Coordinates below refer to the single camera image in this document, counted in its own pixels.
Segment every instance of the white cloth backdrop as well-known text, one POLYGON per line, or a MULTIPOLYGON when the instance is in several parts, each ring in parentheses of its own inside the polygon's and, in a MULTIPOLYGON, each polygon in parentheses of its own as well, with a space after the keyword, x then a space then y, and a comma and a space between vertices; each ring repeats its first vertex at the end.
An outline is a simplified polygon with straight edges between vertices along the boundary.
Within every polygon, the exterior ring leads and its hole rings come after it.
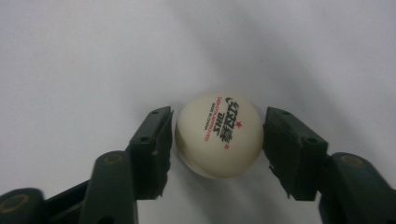
MULTIPOLYGON (((396 188, 395 1, 1 1, 0 194, 46 197, 90 178, 147 113, 208 91, 293 113, 369 160, 396 188)), ((142 224, 320 223, 262 154, 210 180, 172 149, 164 195, 142 224)))

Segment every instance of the table tennis ball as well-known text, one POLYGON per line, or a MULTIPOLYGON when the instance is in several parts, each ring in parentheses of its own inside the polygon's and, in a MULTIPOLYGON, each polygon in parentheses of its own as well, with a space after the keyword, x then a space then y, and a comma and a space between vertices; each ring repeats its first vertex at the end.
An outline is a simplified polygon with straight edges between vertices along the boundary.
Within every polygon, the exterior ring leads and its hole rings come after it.
POLYGON ((202 95, 180 112, 180 158, 195 173, 215 179, 239 175, 262 151, 262 121, 247 100, 228 92, 202 95))

